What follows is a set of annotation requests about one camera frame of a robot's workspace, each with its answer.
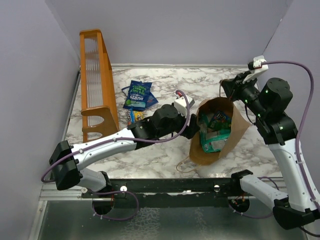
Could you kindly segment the dark blue snack packet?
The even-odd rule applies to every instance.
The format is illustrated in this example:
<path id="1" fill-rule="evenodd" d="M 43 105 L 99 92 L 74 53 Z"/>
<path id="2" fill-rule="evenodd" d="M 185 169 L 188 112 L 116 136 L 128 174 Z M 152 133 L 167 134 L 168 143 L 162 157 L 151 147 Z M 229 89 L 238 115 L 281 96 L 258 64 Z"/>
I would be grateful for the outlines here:
<path id="1" fill-rule="evenodd" d="M 129 86 L 126 86 L 124 88 L 121 89 L 121 91 L 124 93 L 124 95 L 127 97 L 128 93 L 129 93 Z M 156 99 L 156 97 L 150 92 L 149 96 L 148 96 L 148 100 L 146 102 L 145 107 L 127 107 L 126 109 L 132 109 L 134 111 L 145 111 L 149 108 L 151 108 L 152 106 L 156 105 L 158 103 L 158 100 Z"/>

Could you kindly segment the blue Burts crisps packet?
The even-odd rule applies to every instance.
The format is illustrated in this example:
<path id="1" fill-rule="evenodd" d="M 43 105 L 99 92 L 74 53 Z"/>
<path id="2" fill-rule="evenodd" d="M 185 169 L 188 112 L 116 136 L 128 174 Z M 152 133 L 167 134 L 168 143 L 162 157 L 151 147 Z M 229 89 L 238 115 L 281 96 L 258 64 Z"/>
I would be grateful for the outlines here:
<path id="1" fill-rule="evenodd" d="M 151 82 L 141 82 L 132 80 L 128 89 L 127 97 L 124 102 L 124 109 L 133 109 L 135 111 L 144 111 L 147 106 L 151 92 Z"/>

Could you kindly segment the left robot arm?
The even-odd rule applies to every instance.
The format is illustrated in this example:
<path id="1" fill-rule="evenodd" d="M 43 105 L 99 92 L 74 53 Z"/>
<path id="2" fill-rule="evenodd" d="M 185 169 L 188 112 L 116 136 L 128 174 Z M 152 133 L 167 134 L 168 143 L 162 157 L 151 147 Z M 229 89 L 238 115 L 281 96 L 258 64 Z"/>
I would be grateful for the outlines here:
<path id="1" fill-rule="evenodd" d="M 107 174 L 93 171 L 89 165 L 119 153 L 165 143 L 164 137 L 172 133 L 192 139 L 199 130 L 195 114 L 182 115 L 173 105 L 165 104 L 152 116 L 112 135 L 75 145 L 66 140 L 59 142 L 49 160 L 53 181 L 59 191 L 79 186 L 106 197 L 111 190 Z"/>

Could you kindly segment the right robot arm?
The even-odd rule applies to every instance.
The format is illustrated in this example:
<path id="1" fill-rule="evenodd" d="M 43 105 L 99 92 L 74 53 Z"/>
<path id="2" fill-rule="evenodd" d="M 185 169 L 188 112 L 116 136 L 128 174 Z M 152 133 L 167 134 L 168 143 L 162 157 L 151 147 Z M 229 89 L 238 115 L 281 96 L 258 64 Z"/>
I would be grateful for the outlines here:
<path id="1" fill-rule="evenodd" d="M 222 80 L 221 86 L 231 101 L 242 101 L 255 115 L 255 126 L 280 168 L 287 192 L 264 183 L 249 170 L 231 175 L 229 189 L 240 196 L 249 193 L 272 210 L 277 223 L 285 230 L 301 228 L 320 218 L 320 197 L 304 161 L 298 129 L 285 113 L 293 98 L 287 81 L 270 78 L 262 90 L 257 79 L 245 81 L 248 72 Z"/>

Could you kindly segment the brown paper bag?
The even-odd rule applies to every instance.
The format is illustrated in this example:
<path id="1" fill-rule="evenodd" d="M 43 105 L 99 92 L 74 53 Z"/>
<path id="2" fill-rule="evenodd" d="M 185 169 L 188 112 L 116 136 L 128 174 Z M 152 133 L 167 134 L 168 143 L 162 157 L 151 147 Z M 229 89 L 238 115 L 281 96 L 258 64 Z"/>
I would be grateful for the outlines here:
<path id="1" fill-rule="evenodd" d="M 183 174 L 197 171 L 202 166 L 210 166 L 218 160 L 226 157 L 239 143 L 250 124 L 243 118 L 235 104 L 221 95 L 203 100 L 196 112 L 196 122 L 199 124 L 200 114 L 214 114 L 218 111 L 224 112 L 231 118 L 231 132 L 225 146 L 221 151 L 205 153 L 200 143 L 200 130 L 194 135 L 190 142 L 189 154 L 181 160 L 175 169 Z"/>

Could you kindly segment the yellow M&M's packet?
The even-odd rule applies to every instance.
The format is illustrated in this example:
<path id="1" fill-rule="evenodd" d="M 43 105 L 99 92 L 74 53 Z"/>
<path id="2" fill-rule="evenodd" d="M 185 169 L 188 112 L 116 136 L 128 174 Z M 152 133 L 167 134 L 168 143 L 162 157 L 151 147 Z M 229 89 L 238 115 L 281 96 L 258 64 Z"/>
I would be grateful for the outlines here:
<path id="1" fill-rule="evenodd" d="M 145 113 L 143 111 L 133 111 L 134 121 L 141 121 L 145 118 Z"/>

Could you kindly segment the small blue candy bar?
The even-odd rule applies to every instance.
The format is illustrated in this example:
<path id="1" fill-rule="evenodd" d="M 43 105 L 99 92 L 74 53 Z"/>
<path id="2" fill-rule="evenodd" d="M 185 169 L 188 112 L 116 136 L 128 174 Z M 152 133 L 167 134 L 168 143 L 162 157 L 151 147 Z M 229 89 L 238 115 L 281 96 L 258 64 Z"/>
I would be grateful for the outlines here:
<path id="1" fill-rule="evenodd" d="M 135 113 L 132 108 L 127 110 L 127 125 L 131 125 L 135 122 Z"/>

